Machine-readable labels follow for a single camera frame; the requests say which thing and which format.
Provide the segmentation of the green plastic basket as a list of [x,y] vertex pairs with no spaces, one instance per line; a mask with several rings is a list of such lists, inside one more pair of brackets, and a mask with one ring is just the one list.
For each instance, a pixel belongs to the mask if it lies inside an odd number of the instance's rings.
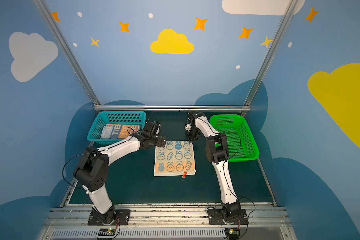
[[247,162],[257,160],[260,151],[247,121],[240,115],[214,115],[210,124],[227,136],[229,162]]

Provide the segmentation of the right small circuit board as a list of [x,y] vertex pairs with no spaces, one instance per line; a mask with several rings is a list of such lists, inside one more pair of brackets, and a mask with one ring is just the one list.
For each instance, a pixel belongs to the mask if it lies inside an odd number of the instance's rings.
[[225,240],[238,240],[240,238],[240,230],[233,228],[225,228]]

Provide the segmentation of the teal plastic basket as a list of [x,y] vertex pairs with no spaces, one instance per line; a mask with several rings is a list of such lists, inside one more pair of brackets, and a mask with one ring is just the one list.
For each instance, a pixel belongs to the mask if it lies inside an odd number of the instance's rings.
[[136,133],[145,126],[145,112],[101,112],[95,118],[87,140],[111,145]]

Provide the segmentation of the teal pattern towel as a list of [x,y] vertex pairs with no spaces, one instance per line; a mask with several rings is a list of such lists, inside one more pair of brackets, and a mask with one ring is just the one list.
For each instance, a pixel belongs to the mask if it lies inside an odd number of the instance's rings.
[[155,177],[191,176],[196,174],[194,146],[189,141],[167,141],[155,148]]

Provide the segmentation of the left aluminium frame post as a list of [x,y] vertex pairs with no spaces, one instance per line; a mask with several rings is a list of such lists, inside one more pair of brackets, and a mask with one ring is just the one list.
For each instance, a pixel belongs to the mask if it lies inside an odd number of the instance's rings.
[[54,19],[52,12],[46,1],[41,0],[33,0],[33,3],[37,7],[39,13],[43,17],[44,21],[46,22],[48,28],[50,29],[51,33],[53,34],[54,38],[58,42],[62,52],[64,53],[65,57],[67,58],[69,64],[71,65],[73,71],[75,72],[76,76],[78,77],[80,83],[84,87],[87,95],[89,96],[90,100],[94,104],[94,110],[97,112],[102,112],[102,110],[97,109],[97,107],[101,106],[101,102],[97,97],[93,87],[91,86],[87,76],[85,75],[83,69],[81,68],[77,58],[75,57],[71,47],[66,40],[62,30],[58,26],[58,22]]

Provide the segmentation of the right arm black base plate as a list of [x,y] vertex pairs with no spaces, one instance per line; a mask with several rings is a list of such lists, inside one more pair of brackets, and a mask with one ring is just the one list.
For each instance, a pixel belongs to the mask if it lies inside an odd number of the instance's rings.
[[245,210],[238,215],[228,215],[222,209],[207,208],[209,225],[246,225],[249,223]]

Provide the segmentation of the small circuit board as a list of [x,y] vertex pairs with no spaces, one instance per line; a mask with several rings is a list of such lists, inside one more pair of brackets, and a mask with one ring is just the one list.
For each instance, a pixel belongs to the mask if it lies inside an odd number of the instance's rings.
[[112,240],[115,236],[115,228],[99,229],[97,233],[97,240]]
[[225,240],[238,240],[240,238],[240,230],[233,228],[225,228]]

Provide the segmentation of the right aluminium frame post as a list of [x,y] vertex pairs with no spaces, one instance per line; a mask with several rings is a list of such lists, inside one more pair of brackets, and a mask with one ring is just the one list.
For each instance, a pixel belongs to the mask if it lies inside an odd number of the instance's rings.
[[295,15],[294,12],[295,12],[295,9],[297,9],[298,3],[299,3],[298,0],[292,0],[287,5],[286,11],[285,11],[285,13],[280,21],[280,24],[275,32],[274,39],[271,42],[271,46],[268,47],[268,50],[267,50],[266,56],[263,60],[263,63],[261,65],[261,68],[260,68],[260,70],[249,90],[249,93],[246,97],[246,100],[244,103],[244,107],[246,107],[246,109],[240,112],[240,115],[242,117],[244,117],[246,115],[246,113],[251,110],[251,104],[256,96],[256,93],[258,92],[258,89],[259,89],[264,77],[266,76],[268,68],[271,65],[271,62],[278,50],[278,47],[281,44],[281,41],[282,41],[285,33],[287,32],[287,29]]

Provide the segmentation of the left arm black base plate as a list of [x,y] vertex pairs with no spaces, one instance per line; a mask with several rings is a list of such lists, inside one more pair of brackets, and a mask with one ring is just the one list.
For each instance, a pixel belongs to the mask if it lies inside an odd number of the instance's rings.
[[92,208],[88,226],[115,226],[116,224],[126,226],[129,223],[130,214],[130,210],[114,210],[113,208],[101,214]]

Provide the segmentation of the aluminium frame post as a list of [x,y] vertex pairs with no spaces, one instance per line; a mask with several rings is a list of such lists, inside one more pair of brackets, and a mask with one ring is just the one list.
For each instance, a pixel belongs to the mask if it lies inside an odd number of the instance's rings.
[[81,68],[77,58],[75,57],[71,47],[66,40],[62,30],[58,26],[58,22],[54,19],[52,12],[46,1],[41,0],[33,0],[33,3],[37,7],[39,13],[43,17],[44,21],[46,22],[48,28],[50,29],[51,33],[53,34],[54,38],[58,42],[62,52],[64,53],[65,57],[67,58],[69,64],[71,65],[73,71],[75,72],[76,76],[78,77],[80,83],[84,87],[87,95],[89,96],[90,100],[94,104],[94,110],[97,112],[102,112],[102,110],[97,109],[97,107],[101,106],[101,102],[97,97],[93,87],[91,86],[87,76],[85,75],[83,69]]
[[256,96],[256,93],[258,92],[258,89],[259,89],[264,77],[266,76],[268,68],[271,65],[271,62],[278,50],[278,47],[281,44],[281,41],[282,41],[285,33],[287,32],[287,29],[295,15],[294,12],[295,12],[295,9],[297,9],[298,3],[299,3],[298,0],[292,0],[287,5],[286,11],[285,11],[285,13],[280,21],[280,24],[275,32],[274,39],[271,42],[271,46],[268,47],[268,50],[267,50],[266,56],[263,60],[263,63],[261,65],[261,68],[260,68],[260,70],[249,90],[249,93],[246,97],[246,100],[244,103],[244,107],[246,107],[246,109],[240,112],[240,115],[242,117],[244,117],[246,115],[246,113],[251,110],[251,104]]

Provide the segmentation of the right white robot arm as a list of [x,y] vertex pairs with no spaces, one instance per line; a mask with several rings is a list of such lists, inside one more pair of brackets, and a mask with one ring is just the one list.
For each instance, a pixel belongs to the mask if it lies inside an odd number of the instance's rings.
[[234,222],[241,214],[240,200],[235,193],[229,172],[229,147],[226,134],[218,132],[202,112],[188,112],[185,134],[190,143],[200,135],[206,139],[207,160],[215,169],[221,192],[222,216],[225,222]]

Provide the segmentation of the horizontal aluminium frame rail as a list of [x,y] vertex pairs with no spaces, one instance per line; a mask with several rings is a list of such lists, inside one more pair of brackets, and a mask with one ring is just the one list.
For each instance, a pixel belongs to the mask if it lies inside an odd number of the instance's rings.
[[250,106],[138,106],[138,105],[95,105],[95,111],[149,111],[149,112],[176,112],[207,111],[207,112],[248,112]]

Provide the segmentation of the left small circuit board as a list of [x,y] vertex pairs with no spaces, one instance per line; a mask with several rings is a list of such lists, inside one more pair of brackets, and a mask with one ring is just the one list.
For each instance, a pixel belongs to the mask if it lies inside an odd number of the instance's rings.
[[115,236],[115,228],[99,229],[97,233],[97,240],[112,240]]

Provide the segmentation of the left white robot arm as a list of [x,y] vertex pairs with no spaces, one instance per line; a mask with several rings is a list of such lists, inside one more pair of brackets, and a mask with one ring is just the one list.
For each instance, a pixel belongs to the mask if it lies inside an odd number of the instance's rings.
[[167,138],[160,135],[160,122],[146,122],[145,127],[126,139],[103,148],[88,147],[81,155],[73,176],[89,195],[93,204],[93,218],[109,225],[116,220],[114,204],[109,198],[106,182],[109,166],[124,156],[150,147],[164,147]]

